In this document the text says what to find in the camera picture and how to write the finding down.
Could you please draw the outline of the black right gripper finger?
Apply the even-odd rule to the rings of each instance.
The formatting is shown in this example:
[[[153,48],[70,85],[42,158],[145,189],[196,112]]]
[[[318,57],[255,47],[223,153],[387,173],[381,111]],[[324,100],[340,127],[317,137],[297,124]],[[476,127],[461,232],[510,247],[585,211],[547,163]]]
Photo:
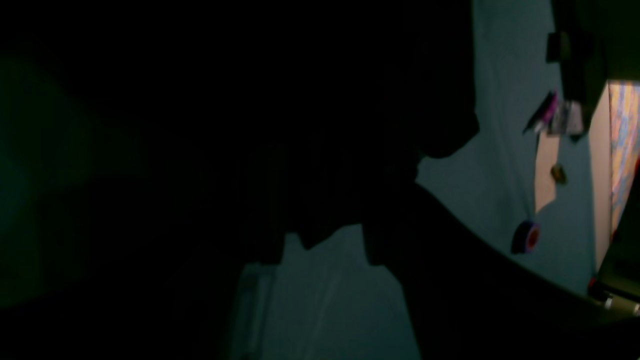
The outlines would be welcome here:
[[[637,360],[639,319],[573,294],[486,244],[416,183],[362,196],[374,260],[400,283],[424,360]]]

